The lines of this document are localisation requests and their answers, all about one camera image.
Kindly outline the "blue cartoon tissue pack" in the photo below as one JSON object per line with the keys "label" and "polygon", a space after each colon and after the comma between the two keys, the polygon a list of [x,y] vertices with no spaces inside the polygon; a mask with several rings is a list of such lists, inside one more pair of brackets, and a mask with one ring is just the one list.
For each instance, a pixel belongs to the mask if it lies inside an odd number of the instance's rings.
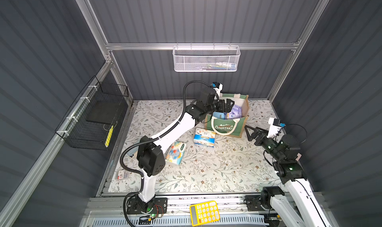
{"label": "blue cartoon tissue pack", "polygon": [[225,119],[225,113],[214,112],[212,116],[218,119]]}

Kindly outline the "purple tissue pack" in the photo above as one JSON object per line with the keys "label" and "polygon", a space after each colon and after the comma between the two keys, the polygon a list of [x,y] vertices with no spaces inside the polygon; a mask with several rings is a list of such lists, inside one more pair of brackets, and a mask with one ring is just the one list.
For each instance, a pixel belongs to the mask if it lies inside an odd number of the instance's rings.
{"label": "purple tissue pack", "polygon": [[226,119],[242,118],[242,107],[234,105],[231,112],[225,114]]}

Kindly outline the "green Christmas burlap tote bag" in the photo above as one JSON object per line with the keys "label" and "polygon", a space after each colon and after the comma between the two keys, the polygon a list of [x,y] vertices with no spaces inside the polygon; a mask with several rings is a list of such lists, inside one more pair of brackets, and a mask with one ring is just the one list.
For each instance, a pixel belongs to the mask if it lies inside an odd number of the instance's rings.
{"label": "green Christmas burlap tote bag", "polygon": [[248,97],[242,94],[220,94],[221,100],[230,99],[235,104],[229,113],[208,114],[205,128],[219,135],[241,138],[250,110]]}

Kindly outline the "orange blue tissue pack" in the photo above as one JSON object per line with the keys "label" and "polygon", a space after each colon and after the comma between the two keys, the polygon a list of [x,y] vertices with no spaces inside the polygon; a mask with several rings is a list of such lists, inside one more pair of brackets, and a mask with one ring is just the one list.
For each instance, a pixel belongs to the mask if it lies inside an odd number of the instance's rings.
{"label": "orange blue tissue pack", "polygon": [[204,146],[214,147],[215,136],[216,136],[216,133],[214,131],[204,129],[204,128],[196,128],[194,143],[204,145]]}

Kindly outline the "colourful white tissue pack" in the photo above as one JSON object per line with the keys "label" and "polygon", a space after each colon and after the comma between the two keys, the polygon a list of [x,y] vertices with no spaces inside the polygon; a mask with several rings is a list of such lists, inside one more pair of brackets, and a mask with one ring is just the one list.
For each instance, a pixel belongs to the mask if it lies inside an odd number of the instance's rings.
{"label": "colourful white tissue pack", "polygon": [[187,148],[187,144],[184,142],[175,141],[169,150],[167,151],[166,155],[166,163],[171,165],[180,166],[183,157],[185,155],[185,151]]}

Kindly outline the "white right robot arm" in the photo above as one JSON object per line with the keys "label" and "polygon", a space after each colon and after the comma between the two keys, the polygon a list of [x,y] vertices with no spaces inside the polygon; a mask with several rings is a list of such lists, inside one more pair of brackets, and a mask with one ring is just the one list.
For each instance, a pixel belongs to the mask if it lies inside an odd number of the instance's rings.
{"label": "white right robot arm", "polygon": [[272,138],[270,130],[248,125],[244,129],[247,139],[255,141],[256,146],[264,149],[263,153],[273,158],[271,165],[296,206],[288,201],[280,187],[271,186],[264,187],[261,192],[259,202],[262,207],[268,211],[276,211],[287,227],[331,227],[314,195],[307,175],[297,161],[300,150],[298,139],[285,134],[277,142]]}

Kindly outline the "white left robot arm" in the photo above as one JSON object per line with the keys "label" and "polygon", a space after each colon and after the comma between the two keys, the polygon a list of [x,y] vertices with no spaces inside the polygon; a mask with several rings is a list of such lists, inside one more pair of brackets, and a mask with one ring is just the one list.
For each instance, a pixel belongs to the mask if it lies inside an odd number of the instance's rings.
{"label": "white left robot arm", "polygon": [[158,134],[140,140],[137,160],[142,172],[141,189],[137,194],[139,200],[150,203],[155,198],[156,176],[165,167],[164,154],[179,137],[205,120],[206,116],[212,116],[214,112],[229,113],[235,105],[232,99],[221,99],[219,88],[205,88],[199,98],[184,103],[181,115]]}

